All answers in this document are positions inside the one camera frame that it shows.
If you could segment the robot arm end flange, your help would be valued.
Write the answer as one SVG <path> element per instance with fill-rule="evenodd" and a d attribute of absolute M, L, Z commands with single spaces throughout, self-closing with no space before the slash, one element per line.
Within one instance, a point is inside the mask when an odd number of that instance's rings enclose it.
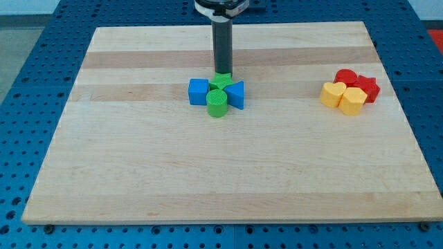
<path fill-rule="evenodd" d="M 244 12 L 249 0 L 194 0 L 195 9 L 210 19 L 232 19 Z"/>

